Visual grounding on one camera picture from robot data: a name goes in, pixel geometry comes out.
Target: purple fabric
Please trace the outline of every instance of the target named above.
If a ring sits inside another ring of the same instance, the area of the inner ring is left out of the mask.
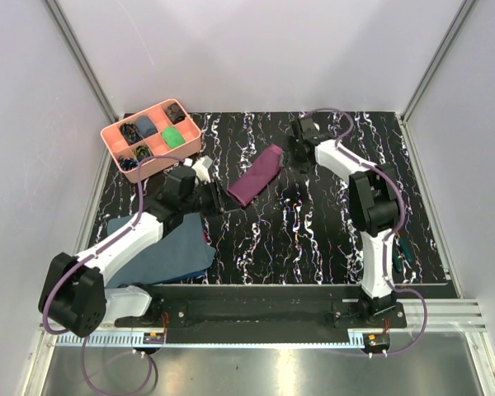
[[[228,189],[228,193],[242,207],[249,205],[281,171],[281,155],[282,148],[279,146],[272,144],[266,148],[247,172]]]

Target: metal frame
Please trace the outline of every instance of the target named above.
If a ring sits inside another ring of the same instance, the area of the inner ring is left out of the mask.
[[[96,177],[93,182],[92,193],[90,194],[87,208],[84,212],[84,217],[82,218],[81,228],[73,250],[74,252],[81,252],[88,247],[88,240],[96,219],[97,206],[101,200],[102,189],[105,186],[106,175],[108,174],[110,163],[110,153],[108,153],[108,150],[104,148],[101,155],[99,168],[97,169]]]
[[[447,246],[446,238],[444,237],[444,231],[441,227],[440,220],[438,219],[435,204],[431,198],[431,194],[429,193],[429,186],[427,185],[427,179],[423,172],[422,163],[420,162],[420,157],[416,150],[414,139],[411,135],[411,130],[408,128],[407,121],[402,120],[400,116],[398,116],[397,118],[399,128],[401,129],[403,138],[405,140],[405,145],[407,147],[409,157],[411,158],[412,171],[414,172],[414,176],[420,188],[420,192],[422,193],[423,205],[429,218],[429,224],[431,225],[432,233],[435,236],[436,247],[438,248],[438,253],[440,254],[445,276],[446,278],[450,278],[453,281],[456,293],[460,298],[462,298],[462,289],[458,280],[458,276],[456,275],[453,259],[451,258],[450,250]]]
[[[422,325],[422,304],[417,299],[407,299],[403,301],[405,313],[408,321],[408,331],[416,333]],[[474,367],[477,371],[478,380],[483,389],[484,395],[495,395],[495,356],[491,348],[488,334],[483,323],[479,306],[474,299],[434,299],[427,302],[428,321],[426,332],[461,332],[466,337],[468,348],[473,359]],[[131,335],[139,335],[143,331],[151,331],[153,329],[133,329]],[[353,330],[355,337],[360,336],[360,329]],[[393,337],[395,333],[406,332],[407,329],[391,329]],[[102,338],[106,347],[121,347],[121,338],[116,337],[117,332],[120,334],[129,333],[128,330],[116,329],[110,323],[103,323],[95,332],[95,335]],[[52,336],[43,330],[38,332],[39,342],[36,351],[36,358],[33,359],[30,368],[29,376],[26,380],[23,396],[40,396],[44,388],[45,379],[50,368],[51,359],[54,349],[60,345],[67,345],[70,339],[60,340],[58,336]],[[179,344],[169,345],[164,347],[242,347],[242,348],[326,348],[325,345],[195,345],[195,344]]]
[[[101,106],[102,111],[105,113],[106,118],[110,123],[117,121],[117,114],[112,108],[112,104],[108,100],[105,92],[103,91],[101,84],[97,81],[97,77],[93,72],[92,66],[88,63],[86,55],[83,53],[81,45],[78,43],[77,37],[73,33],[72,27],[70,26],[68,19],[63,13],[59,2],[56,0],[43,0],[46,5],[49,14],[55,22],[55,25],[60,31],[64,42],[68,46],[71,55],[77,62],[78,67],[81,69],[82,75],[87,81],[88,85],[92,89],[93,95],[96,97]]]
[[[151,347],[145,341],[145,333],[163,333],[163,328],[145,328],[131,330],[125,328],[115,328],[113,330],[95,331],[88,340],[88,347],[122,347],[122,348],[144,348]],[[363,348],[363,332],[347,330],[348,342],[302,342],[302,343],[175,343],[162,344],[162,348],[198,348],[198,349],[355,349]],[[74,334],[64,334],[57,338],[57,347],[81,347],[83,339]]]
[[[409,118],[411,118],[411,115],[413,114],[414,109],[418,105],[418,102],[422,98],[423,93],[426,91],[427,87],[429,86],[429,83],[431,82],[432,78],[435,76],[436,70],[438,70],[438,68],[440,67],[451,45],[455,41],[456,36],[459,34],[460,29],[468,19],[469,14],[474,9],[474,6],[478,1],[479,0],[464,0],[462,2],[459,11],[456,13],[455,18],[453,18],[453,21],[451,22],[449,28],[447,29],[447,32],[445,33],[444,38],[442,39],[442,42],[440,43],[438,49],[433,55],[432,60],[429,63],[429,66],[427,66],[427,70],[423,74],[423,77],[420,80],[420,83],[418,84],[416,91],[413,93],[411,99],[409,100],[407,107],[405,107],[405,110],[401,115],[402,120],[408,121]]]

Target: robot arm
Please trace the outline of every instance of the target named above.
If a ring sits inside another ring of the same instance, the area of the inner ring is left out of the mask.
[[[385,240],[398,220],[399,210],[392,189],[370,170],[378,167],[335,141],[329,134],[319,133],[312,118],[292,124],[293,135],[287,138],[283,165],[310,172],[316,164],[339,176],[349,186],[349,211],[363,241],[363,291],[359,302],[362,317],[368,318],[396,305],[392,282],[392,246],[394,236]],[[379,167],[395,179],[394,168]],[[387,246],[384,274],[384,245]]]
[[[92,256],[59,289],[49,306],[49,317],[85,337],[103,320],[145,315],[151,303],[147,291],[138,285],[119,289],[105,289],[105,285],[138,253],[180,225],[185,214],[220,215],[238,208],[221,185],[211,180],[207,172],[211,163],[210,158],[204,157],[193,167],[175,167],[168,173],[162,191],[148,202],[137,224],[136,214],[124,227],[75,257],[66,253],[56,256],[49,265],[39,311],[42,313],[50,291],[64,274]]]

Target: cable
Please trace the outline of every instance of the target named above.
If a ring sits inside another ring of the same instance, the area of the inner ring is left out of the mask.
[[[350,114],[346,113],[345,111],[341,111],[339,109],[336,109],[335,107],[322,107],[320,109],[311,110],[308,113],[306,113],[304,115],[304,117],[311,116],[314,113],[319,113],[320,111],[333,111],[336,113],[342,113],[346,117],[348,122],[350,122],[350,126],[348,127],[348,129],[343,134],[341,134],[337,137],[337,139],[336,139],[336,148],[337,148],[337,146],[339,145],[339,142],[341,142],[341,140],[343,138],[348,136],[352,132],[352,130],[354,129],[354,120],[352,119],[352,117],[350,117]]]
[[[342,113],[351,122],[351,126],[348,128],[348,130],[345,131],[344,134],[341,134],[336,139],[335,145],[336,145],[336,149],[337,149],[337,147],[339,146],[339,142],[341,141],[341,139],[343,139],[344,137],[348,136],[351,133],[352,129],[354,128],[354,121],[353,121],[353,119],[350,117],[350,115],[348,113],[346,113],[345,111],[340,111],[340,110],[338,110],[336,108],[333,108],[333,107],[325,107],[325,108],[321,108],[321,109],[312,110],[312,111],[309,111],[306,115],[307,116],[311,116],[313,113],[317,113],[317,112],[320,112],[320,111],[335,111],[335,112],[340,112],[340,113]],[[396,355],[400,355],[400,354],[404,353],[405,351],[408,351],[409,349],[411,349],[412,347],[414,347],[420,341],[420,339],[422,338],[423,333],[426,331],[426,327],[427,327],[427,316],[428,316],[428,313],[427,313],[427,304],[426,304],[426,301],[423,298],[423,296],[418,291],[416,291],[415,289],[398,289],[389,280],[388,275],[387,275],[388,274],[388,271],[387,271],[387,262],[388,262],[388,258],[387,258],[387,241],[389,240],[389,238],[392,235],[396,234],[403,227],[403,223],[405,223],[405,204],[403,203],[402,194],[399,192],[398,187],[390,179],[390,177],[388,177],[385,173],[381,172],[377,167],[373,167],[373,166],[369,165],[368,163],[361,163],[361,166],[366,167],[367,169],[369,169],[372,172],[376,173],[378,176],[382,177],[385,180],[385,182],[393,189],[394,194],[396,195],[396,201],[398,202],[398,208],[399,208],[399,212],[400,212],[399,213],[398,222],[396,223],[396,225],[394,225],[393,229],[391,229],[390,233],[388,233],[387,235],[385,235],[385,237],[383,239],[383,273],[384,273],[385,281],[387,282],[387,285],[389,285],[390,289],[393,290],[395,293],[411,293],[412,295],[415,295],[420,301],[422,301],[422,308],[423,308],[423,323],[422,323],[422,328],[420,329],[420,332],[418,333],[418,335],[416,336],[416,338],[414,338],[414,340],[412,340],[411,343],[409,343],[407,346],[403,347],[402,349],[399,349],[398,351],[394,351],[394,352],[390,352],[389,353],[389,355],[391,355],[391,356],[396,356]],[[348,353],[344,353],[344,352],[341,352],[341,354],[342,355],[345,355],[345,356],[354,356],[354,357],[362,356],[362,357],[368,357],[367,355],[353,355],[353,354],[348,354]]]
[[[167,312],[162,313],[161,316],[162,316],[162,322],[163,322],[163,341],[160,341],[160,342],[150,342],[150,343],[156,343],[156,344],[161,344],[161,345],[164,345],[165,344],[165,339],[166,339],[166,336],[167,336],[167,327],[168,327],[168,313]],[[133,355],[133,354],[134,354],[134,351],[121,352],[120,354],[112,357],[102,367],[100,367],[99,369],[97,369],[97,370],[93,371],[92,373],[88,374],[88,378],[91,379],[92,377],[94,377],[95,375],[97,375],[101,371],[103,371],[106,367],[108,367],[109,365],[111,365],[115,361],[118,361],[120,358],[122,358],[124,356],[128,356],[128,355]],[[68,369],[67,366],[65,367],[65,371],[66,371],[66,375],[68,376],[68,380],[71,383],[73,383],[73,384],[80,384],[83,381],[85,381],[84,376],[81,379],[79,379],[79,380],[73,379],[72,376],[69,373],[69,369]]]
[[[81,346],[81,371],[82,371],[82,376],[84,377],[84,380],[86,381],[87,385],[90,387],[91,390],[93,390],[95,393],[100,394],[102,396],[137,396],[139,392],[141,392],[145,386],[149,383],[150,376],[152,374],[152,368],[153,368],[153,360],[152,357],[144,353],[142,356],[145,356],[148,361],[148,372],[147,376],[145,377],[145,380],[143,383],[134,391],[130,392],[129,394],[109,394],[108,392],[105,392],[103,390],[100,390],[96,385],[93,384],[93,382],[90,380],[90,377],[88,376],[88,373],[86,372],[86,344],[88,340],[90,339],[90,336],[85,337],[84,341],[82,342]]]
[[[343,319],[347,319],[347,318],[355,318],[357,315],[359,315],[359,311],[355,311],[355,312],[351,312],[350,310],[351,307],[348,307],[348,312],[347,313],[340,313],[339,315],[336,315],[336,318],[343,318]]]

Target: white wall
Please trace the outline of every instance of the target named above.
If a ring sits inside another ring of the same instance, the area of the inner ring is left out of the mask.
[[[495,351],[495,0],[478,2],[409,128],[462,291],[479,301]]]
[[[105,124],[43,3],[0,0],[0,396],[23,381],[45,273],[73,250]]]
[[[59,0],[119,113],[402,111],[461,0]]]

